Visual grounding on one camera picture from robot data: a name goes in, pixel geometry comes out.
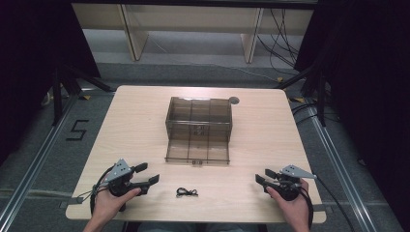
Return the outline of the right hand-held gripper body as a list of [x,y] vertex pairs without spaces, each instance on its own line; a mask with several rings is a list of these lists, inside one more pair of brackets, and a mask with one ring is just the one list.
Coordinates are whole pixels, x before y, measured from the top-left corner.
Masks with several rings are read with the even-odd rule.
[[302,179],[316,179],[317,176],[304,169],[289,164],[276,172],[278,177],[273,182],[267,182],[267,187],[275,189],[286,201],[292,201],[298,197],[302,189]]

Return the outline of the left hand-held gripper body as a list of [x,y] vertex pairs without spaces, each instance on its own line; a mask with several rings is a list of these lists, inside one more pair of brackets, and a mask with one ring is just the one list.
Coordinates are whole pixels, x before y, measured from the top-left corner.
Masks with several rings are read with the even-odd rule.
[[133,166],[128,166],[124,159],[119,159],[103,178],[102,185],[114,196],[122,196],[132,189],[140,189],[138,195],[146,194],[150,187],[149,183],[132,183],[132,168]]

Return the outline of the person's right hand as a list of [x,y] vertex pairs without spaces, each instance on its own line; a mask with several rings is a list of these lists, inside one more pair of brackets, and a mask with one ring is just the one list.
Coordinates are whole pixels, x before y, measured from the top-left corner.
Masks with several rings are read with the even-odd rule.
[[281,209],[285,221],[291,225],[304,224],[309,228],[309,209],[308,203],[304,197],[299,194],[293,201],[284,200],[279,193],[271,188],[266,187],[266,190],[270,196],[277,202],[278,207]]

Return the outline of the person's left hand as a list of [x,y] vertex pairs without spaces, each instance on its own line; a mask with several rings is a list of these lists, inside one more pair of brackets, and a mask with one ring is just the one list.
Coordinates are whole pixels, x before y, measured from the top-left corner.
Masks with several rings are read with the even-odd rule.
[[135,198],[139,193],[139,188],[132,189],[122,196],[114,196],[107,189],[100,190],[95,199],[92,221],[98,224],[109,222],[117,215],[124,204]]

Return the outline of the translucent brown drawer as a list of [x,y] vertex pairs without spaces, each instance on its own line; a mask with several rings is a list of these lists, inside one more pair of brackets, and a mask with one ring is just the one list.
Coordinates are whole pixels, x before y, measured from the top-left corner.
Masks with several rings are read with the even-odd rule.
[[228,165],[229,136],[224,131],[177,131],[168,137],[168,163]]

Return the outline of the translucent brown compartment box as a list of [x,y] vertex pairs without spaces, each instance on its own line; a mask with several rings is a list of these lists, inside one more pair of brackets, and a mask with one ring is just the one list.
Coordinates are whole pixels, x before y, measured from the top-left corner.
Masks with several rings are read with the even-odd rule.
[[219,137],[229,141],[233,128],[231,102],[228,99],[170,99],[165,125],[168,138],[188,139],[192,136]]

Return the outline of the black metal stand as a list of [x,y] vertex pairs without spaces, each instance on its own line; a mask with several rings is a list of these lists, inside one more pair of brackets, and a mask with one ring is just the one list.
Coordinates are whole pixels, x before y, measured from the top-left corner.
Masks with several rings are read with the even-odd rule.
[[85,80],[86,82],[94,85],[95,87],[105,91],[114,92],[115,89],[104,84],[95,77],[88,75],[86,72],[81,71],[78,68],[68,65],[62,65],[56,68],[52,75],[52,93],[54,98],[54,120],[53,125],[56,126],[57,123],[63,117],[63,102],[61,87],[64,87],[68,92],[69,96],[78,96],[82,90],[77,82],[77,79]]
[[315,105],[317,117],[321,126],[325,127],[324,107],[326,99],[326,78],[318,65],[311,65],[310,67],[302,70],[290,79],[281,82],[278,86],[276,86],[276,89],[284,90],[303,78],[306,81],[301,89],[301,93],[304,97],[311,97],[313,93],[316,93],[317,100]]

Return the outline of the black curtain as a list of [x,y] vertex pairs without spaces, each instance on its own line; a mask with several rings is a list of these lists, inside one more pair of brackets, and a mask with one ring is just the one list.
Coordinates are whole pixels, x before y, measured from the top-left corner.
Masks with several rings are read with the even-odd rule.
[[0,164],[67,66],[100,75],[70,2],[0,0]]
[[321,52],[342,123],[410,232],[410,0],[318,0],[296,70]]

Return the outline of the aluminium floor rail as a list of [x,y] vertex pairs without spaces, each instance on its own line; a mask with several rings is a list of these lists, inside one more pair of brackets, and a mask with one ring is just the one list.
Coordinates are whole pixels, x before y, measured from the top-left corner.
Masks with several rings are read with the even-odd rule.
[[353,213],[355,214],[360,227],[363,232],[377,232],[375,223],[370,216],[369,210],[363,201],[363,198],[359,194],[354,183],[337,151],[337,148],[330,137],[327,129],[322,125],[319,120],[318,111],[314,107],[310,107],[308,110],[309,115],[312,117],[314,127],[322,141],[322,144],[327,152],[327,155],[331,161],[332,167],[337,174],[340,184],[344,190]]
[[17,186],[12,188],[7,203],[0,210],[0,232],[8,232],[10,226],[15,220],[15,216],[23,204],[29,189],[37,179],[44,163],[50,154],[58,135],[66,123],[66,119],[76,102],[76,96],[67,97],[63,107],[62,115],[50,126],[47,135],[39,149],[36,150],[35,156],[25,169],[24,175],[17,182]]

